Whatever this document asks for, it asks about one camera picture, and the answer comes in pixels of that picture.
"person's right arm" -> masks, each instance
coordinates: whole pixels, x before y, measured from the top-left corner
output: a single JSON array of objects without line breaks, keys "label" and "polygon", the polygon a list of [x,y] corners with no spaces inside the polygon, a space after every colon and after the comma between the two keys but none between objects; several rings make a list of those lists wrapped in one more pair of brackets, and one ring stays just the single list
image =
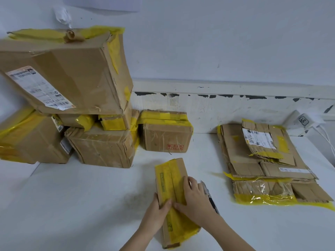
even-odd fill
[{"label": "person's right arm", "polygon": [[174,203],[174,208],[209,232],[224,251],[255,251],[215,212],[201,183],[184,177],[184,193],[187,205]]}]

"white shipping label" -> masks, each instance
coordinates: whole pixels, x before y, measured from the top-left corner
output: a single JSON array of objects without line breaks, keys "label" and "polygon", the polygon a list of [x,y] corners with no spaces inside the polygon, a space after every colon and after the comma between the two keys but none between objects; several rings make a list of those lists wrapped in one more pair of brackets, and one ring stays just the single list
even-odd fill
[{"label": "white shipping label", "polygon": [[273,140],[269,133],[258,132],[254,130],[247,130],[243,128],[243,135],[247,142],[250,145],[258,145],[265,148],[275,149],[273,145]]},{"label": "white shipping label", "polygon": [[70,144],[69,140],[64,137],[61,140],[61,146],[63,147],[63,149],[66,151],[67,154],[69,154],[72,150],[72,145]]},{"label": "white shipping label", "polygon": [[47,107],[62,111],[75,108],[67,98],[30,66],[6,72],[6,75]]},{"label": "white shipping label", "polygon": [[311,170],[308,169],[296,169],[286,167],[279,167],[279,170],[282,172],[291,172],[291,173],[313,173]]},{"label": "white shipping label", "polygon": [[55,126],[56,126],[58,132],[61,132],[61,131],[63,130],[63,128],[64,128],[64,125],[61,124],[62,121],[60,120],[60,118],[58,118],[58,117],[57,117],[56,115],[54,115],[54,114],[51,116],[51,118],[52,118],[52,121],[54,122],[54,124],[55,124]]}]

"person's right hand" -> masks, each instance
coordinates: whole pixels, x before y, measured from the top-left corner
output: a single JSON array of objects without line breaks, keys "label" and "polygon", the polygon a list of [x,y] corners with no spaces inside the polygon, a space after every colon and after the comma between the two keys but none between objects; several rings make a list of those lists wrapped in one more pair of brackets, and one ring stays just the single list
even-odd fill
[{"label": "person's right hand", "polygon": [[173,207],[185,214],[190,220],[200,227],[205,227],[206,221],[216,212],[213,209],[208,196],[204,193],[201,183],[198,184],[196,179],[184,176],[184,194],[186,206],[180,203],[174,203]]}]

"white plug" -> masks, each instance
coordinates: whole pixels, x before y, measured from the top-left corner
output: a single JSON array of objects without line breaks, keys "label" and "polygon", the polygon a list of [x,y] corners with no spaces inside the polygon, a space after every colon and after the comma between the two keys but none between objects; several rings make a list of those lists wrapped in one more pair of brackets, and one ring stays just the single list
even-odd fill
[{"label": "white plug", "polygon": [[320,114],[295,110],[283,123],[288,135],[305,136],[311,128],[325,123]]}]

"red stamp on box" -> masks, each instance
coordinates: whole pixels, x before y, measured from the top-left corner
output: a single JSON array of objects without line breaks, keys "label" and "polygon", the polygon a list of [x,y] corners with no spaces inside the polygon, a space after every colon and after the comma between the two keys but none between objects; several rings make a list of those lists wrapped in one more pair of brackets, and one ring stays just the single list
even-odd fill
[{"label": "red stamp on box", "polygon": [[183,144],[168,144],[167,149],[182,151],[184,149],[184,145]]}]

